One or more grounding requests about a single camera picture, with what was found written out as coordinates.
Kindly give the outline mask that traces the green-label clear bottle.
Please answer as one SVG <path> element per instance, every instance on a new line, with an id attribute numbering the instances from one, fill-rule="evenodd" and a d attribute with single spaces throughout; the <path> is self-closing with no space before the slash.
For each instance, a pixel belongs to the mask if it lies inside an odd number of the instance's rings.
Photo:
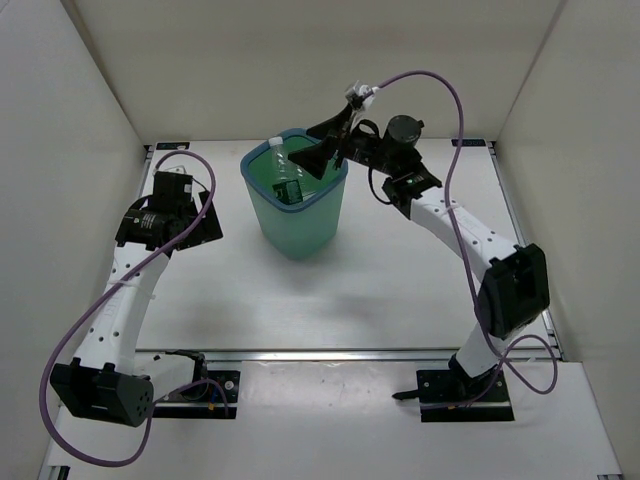
<path id="1" fill-rule="evenodd" d="M 296 166 L 288 160 L 288 154 L 282 137 L 272 137 L 268 140 L 275 182 L 272 185 L 275 197 L 283 204 L 295 205 L 304 200 L 300 176 Z"/>

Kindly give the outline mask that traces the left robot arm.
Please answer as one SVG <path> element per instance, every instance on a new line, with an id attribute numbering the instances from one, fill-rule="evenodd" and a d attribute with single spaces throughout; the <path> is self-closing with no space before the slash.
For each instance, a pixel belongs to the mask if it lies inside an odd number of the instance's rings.
<path id="1" fill-rule="evenodd" d="M 57 363 L 49 383 L 78 418 L 137 427 L 155 401 L 180 392 L 195 401 L 210 377 L 203 354 L 173 350 L 148 361 L 135 358 L 140 329 L 170 253 L 160 253 L 141 271 L 134 268 L 192 224 L 207 190 L 193 192 L 192 176 L 158 172 L 151 194 L 136 200 L 116 234 L 109 284 L 116 292 L 98 307 L 70 363 Z"/>

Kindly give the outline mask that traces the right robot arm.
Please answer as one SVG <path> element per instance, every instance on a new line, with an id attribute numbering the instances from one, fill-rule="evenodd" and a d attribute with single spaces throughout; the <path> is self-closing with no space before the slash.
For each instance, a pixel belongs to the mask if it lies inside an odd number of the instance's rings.
<path id="1" fill-rule="evenodd" d="M 485 377 L 514 337 L 549 306 L 545 254 L 535 244 L 520 246 L 500 236 L 446 194 L 416 147 L 422 121 L 396 115 L 380 131 L 374 122 L 354 118 L 354 109 L 347 106 L 308 129 L 316 144 L 288 158 L 316 179 L 345 159 L 385 175 L 386 203 L 462 259 L 476 295 L 476 325 L 449 362 L 449 387 L 458 398 L 470 400 L 484 389 Z"/>

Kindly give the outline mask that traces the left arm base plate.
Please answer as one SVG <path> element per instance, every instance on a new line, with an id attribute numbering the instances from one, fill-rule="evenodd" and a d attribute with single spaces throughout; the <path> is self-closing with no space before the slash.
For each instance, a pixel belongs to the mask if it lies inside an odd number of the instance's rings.
<path id="1" fill-rule="evenodd" d="M 208 363 L 207 373 L 222 388 L 212 384 L 193 387 L 185 392 L 171 393 L 161 399 L 153 413 L 154 419 L 233 420 L 236 418 L 241 387 L 239 363 Z"/>

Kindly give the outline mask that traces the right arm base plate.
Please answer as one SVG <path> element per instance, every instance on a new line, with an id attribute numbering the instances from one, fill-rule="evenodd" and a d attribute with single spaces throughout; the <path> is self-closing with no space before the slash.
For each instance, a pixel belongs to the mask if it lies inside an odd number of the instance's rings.
<path id="1" fill-rule="evenodd" d="M 466 384 L 451 370 L 418 370 L 413 390 L 392 395 L 417 400 L 422 423 L 513 422 L 515 415 L 502 371 Z"/>

